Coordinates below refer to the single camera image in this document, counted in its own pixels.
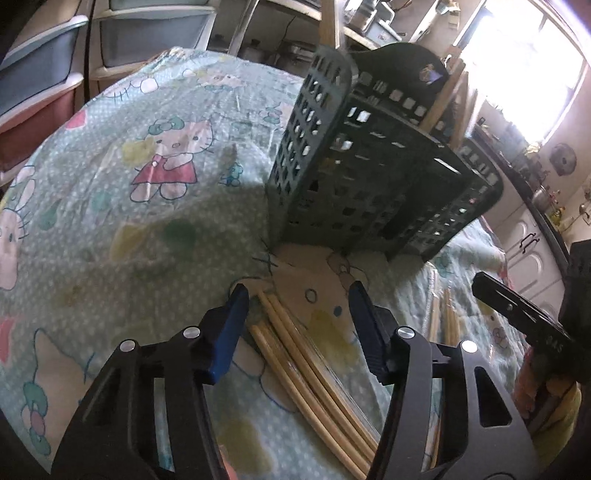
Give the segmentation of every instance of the cabinet handle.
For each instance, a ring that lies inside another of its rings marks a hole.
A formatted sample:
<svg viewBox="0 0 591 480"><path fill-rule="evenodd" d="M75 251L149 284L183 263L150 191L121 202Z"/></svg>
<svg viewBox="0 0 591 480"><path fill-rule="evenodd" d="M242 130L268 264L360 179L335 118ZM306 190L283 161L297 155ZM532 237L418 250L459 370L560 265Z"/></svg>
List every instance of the cabinet handle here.
<svg viewBox="0 0 591 480"><path fill-rule="evenodd" d="M522 254L525 254L525 249L526 249L527 247L529 247L531 244L536 244L536 243L538 243L539 241L540 241L540 239L539 239L539 238L534 238L534 239L530 240L530 243L528 243L528 244L527 244L525 247L523 247L523 251L522 251L521 253L522 253Z"/></svg>
<svg viewBox="0 0 591 480"><path fill-rule="evenodd" d="M531 237L531 236L534 236L534 237L535 237L535 232L528 233L526 236L524 236L524 237L521 239L521 242L519 242L519 248L523 248L523 242L525 242L525 241L526 241L526 240L527 240L529 237Z"/></svg>

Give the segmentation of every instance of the kitchen counter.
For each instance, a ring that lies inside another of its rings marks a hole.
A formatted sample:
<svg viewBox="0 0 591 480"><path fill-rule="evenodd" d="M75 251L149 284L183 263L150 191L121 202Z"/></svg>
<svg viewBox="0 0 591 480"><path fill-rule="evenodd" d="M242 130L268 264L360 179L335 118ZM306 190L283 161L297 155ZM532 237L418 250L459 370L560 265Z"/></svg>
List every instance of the kitchen counter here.
<svg viewBox="0 0 591 480"><path fill-rule="evenodd" d="M498 168L507 176L511 181L515 190L521 196L526 207L534 217L540 232L548 242L548 246L552 251L552 255L556 261L556 264L560 270L562 278L566 278L566 272L569 266L569 251L566 248L566 244L562 239L562 236L556 231L556 228L550 223L548 217L541 213L532 203L531 199L534 192L531 190L530 185L525 179L519 175L510 165L509 162L503 157L498 150L492 145L489 138L482 131L482 128L476 126L472 132L472 140L483 150L483 152L492 160Z"/></svg>

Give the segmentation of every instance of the green bow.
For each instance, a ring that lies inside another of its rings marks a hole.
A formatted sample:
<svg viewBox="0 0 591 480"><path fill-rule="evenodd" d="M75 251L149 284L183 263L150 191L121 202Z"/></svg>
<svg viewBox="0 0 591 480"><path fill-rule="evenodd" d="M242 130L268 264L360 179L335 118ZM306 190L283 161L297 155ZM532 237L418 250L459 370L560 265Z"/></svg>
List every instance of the green bow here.
<svg viewBox="0 0 591 480"><path fill-rule="evenodd" d="M175 115L170 120L165 120L160 123L158 123L158 121L154 122L154 124L150 125L148 128L148 133L150 135L160 135L162 132L167 132L168 130L182 130L183 128L184 122Z"/></svg>

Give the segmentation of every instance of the silver screw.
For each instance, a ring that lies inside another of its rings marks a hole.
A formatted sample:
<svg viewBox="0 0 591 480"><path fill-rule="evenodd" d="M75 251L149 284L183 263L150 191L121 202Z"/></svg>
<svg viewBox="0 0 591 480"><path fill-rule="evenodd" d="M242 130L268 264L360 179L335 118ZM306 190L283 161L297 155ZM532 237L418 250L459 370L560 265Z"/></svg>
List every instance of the silver screw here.
<svg viewBox="0 0 591 480"><path fill-rule="evenodd" d="M401 338L412 338L414 337L414 330L412 328L408 328L408 327L400 327L397 331L398 336Z"/></svg>
<svg viewBox="0 0 591 480"><path fill-rule="evenodd" d="M201 330L197 327L187 327L183 332L185 338L197 338L199 335L201 335Z"/></svg>
<svg viewBox="0 0 591 480"><path fill-rule="evenodd" d="M462 348L468 353L476 353L478 351L478 346L472 340L464 340L462 342Z"/></svg>
<svg viewBox="0 0 591 480"><path fill-rule="evenodd" d="M119 345L119 350L125 353L132 351L134 348L135 342L133 340L126 340Z"/></svg>

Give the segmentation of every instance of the bright window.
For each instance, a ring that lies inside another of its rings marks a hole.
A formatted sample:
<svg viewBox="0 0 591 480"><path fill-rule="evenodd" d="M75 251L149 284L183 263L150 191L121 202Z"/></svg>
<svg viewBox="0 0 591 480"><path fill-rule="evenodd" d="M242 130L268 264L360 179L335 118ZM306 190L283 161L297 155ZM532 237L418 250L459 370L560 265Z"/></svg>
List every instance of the bright window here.
<svg viewBox="0 0 591 480"><path fill-rule="evenodd" d="M475 86L529 142L542 141L571 101L583 56L528 0L488 0L462 52Z"/></svg>

